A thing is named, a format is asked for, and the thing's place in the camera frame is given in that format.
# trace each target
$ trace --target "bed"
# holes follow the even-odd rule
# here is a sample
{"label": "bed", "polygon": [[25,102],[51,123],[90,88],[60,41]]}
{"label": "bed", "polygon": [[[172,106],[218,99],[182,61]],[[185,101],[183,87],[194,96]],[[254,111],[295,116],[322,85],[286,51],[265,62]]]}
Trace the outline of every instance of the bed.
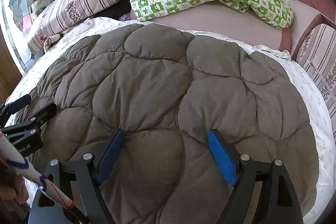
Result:
{"label": "bed", "polygon": [[[64,53],[72,45],[76,44],[80,39],[86,36],[104,34],[111,30],[118,29],[132,23],[139,22],[121,22],[102,17],[87,19],[86,21],[82,22],[72,31],[67,33],[55,46],[53,46],[43,57],[39,59],[36,65],[34,65],[28,74],[21,80],[13,94],[8,98],[7,102],[14,101],[20,96],[29,93],[36,86],[47,68],[56,59],[58,59],[62,53]],[[253,47],[244,42],[230,39],[224,35],[207,31],[189,30],[188,32],[196,36],[211,36],[219,40],[237,43],[248,54],[255,51],[262,52],[263,54],[266,54],[267,56],[276,60],[286,70],[289,80],[296,87],[307,107],[310,125],[313,129],[316,141],[316,150],[318,152],[319,177],[316,184],[316,202],[313,208],[304,216],[305,223],[313,224],[321,215],[335,191],[335,168],[334,165],[330,163],[335,162],[336,157],[336,147],[333,138],[330,116],[328,109],[324,104],[324,99],[316,85],[301,66],[299,66],[294,61],[289,61],[289,54],[283,55],[281,52],[274,51],[268,47]],[[13,122],[14,117],[12,116],[7,125],[13,124]],[[29,199],[29,203],[31,204],[36,187],[29,182],[26,182],[26,184],[31,193]]]}

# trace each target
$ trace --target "comforter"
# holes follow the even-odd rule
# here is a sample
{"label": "comforter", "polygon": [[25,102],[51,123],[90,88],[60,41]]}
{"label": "comforter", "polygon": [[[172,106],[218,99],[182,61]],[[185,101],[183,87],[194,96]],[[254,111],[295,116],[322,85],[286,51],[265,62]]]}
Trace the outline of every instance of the comforter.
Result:
{"label": "comforter", "polygon": [[129,25],[69,48],[31,96],[17,121],[50,101],[59,109],[30,157],[42,171],[92,152],[115,128],[127,133],[101,188],[116,222],[215,223],[232,189],[207,147],[211,128],[254,160],[280,158],[303,215],[314,205],[319,162],[307,109],[282,66],[259,52]]}

